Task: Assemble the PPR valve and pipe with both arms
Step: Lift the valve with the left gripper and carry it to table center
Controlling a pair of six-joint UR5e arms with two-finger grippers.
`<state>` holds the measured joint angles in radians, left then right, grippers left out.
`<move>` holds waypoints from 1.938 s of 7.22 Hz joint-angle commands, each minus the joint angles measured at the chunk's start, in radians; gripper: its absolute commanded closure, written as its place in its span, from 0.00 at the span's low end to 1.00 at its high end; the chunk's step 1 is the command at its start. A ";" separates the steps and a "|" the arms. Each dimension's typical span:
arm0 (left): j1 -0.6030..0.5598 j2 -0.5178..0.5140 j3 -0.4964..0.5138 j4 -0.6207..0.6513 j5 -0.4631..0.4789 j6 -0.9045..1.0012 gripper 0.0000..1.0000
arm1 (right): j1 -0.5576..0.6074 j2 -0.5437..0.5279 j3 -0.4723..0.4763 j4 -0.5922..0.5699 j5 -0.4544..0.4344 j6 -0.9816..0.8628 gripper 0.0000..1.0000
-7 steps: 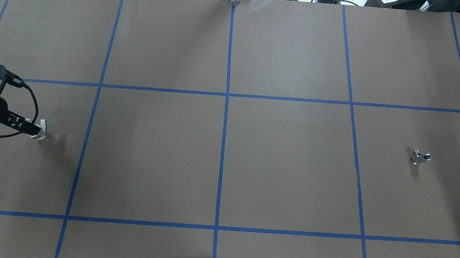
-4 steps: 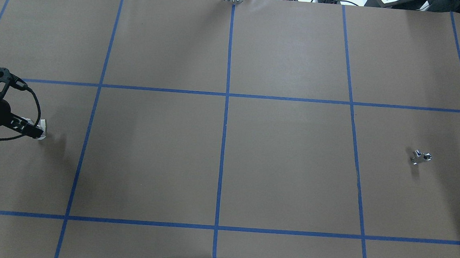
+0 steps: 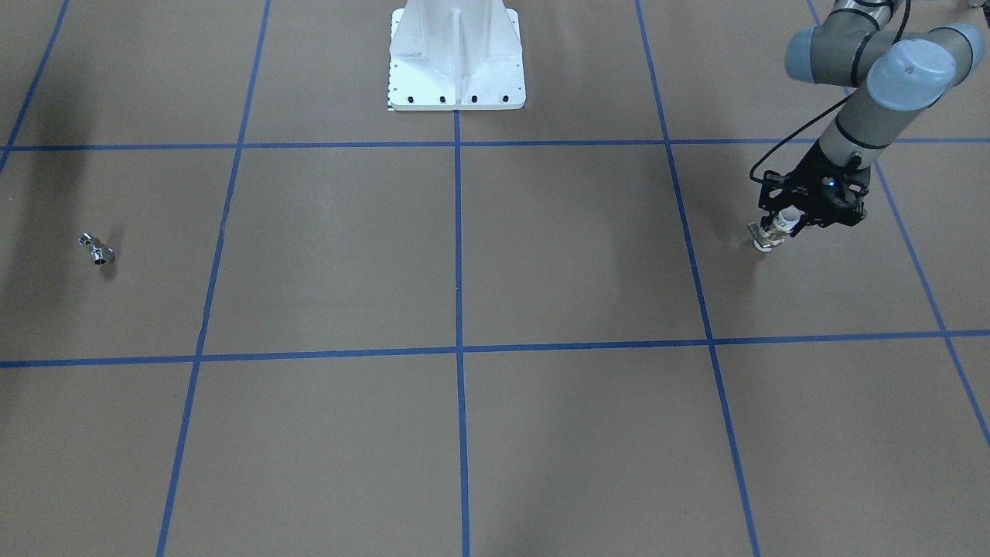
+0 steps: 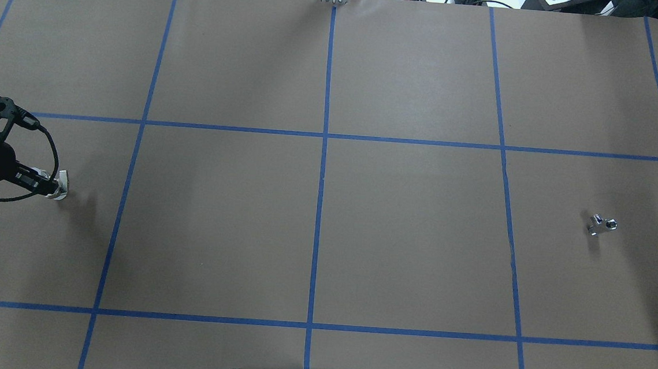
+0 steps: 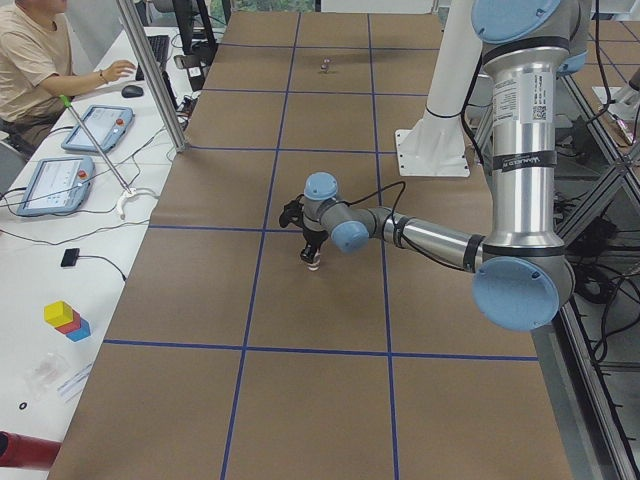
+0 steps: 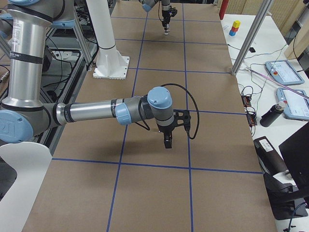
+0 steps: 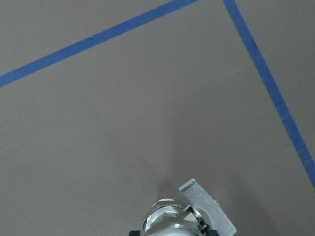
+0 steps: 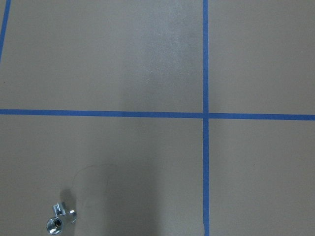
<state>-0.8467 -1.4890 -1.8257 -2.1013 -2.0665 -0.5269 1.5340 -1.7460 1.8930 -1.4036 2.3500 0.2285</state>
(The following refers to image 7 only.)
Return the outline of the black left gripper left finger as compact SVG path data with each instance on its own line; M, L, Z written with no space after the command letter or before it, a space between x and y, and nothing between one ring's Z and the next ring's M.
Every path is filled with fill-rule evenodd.
M142 232L140 230L132 230L129 232L129 236L141 236Z

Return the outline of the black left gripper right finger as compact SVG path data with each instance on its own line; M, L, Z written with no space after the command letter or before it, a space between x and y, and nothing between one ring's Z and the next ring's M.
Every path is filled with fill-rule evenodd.
M207 236L219 236L219 234L216 230L208 230Z

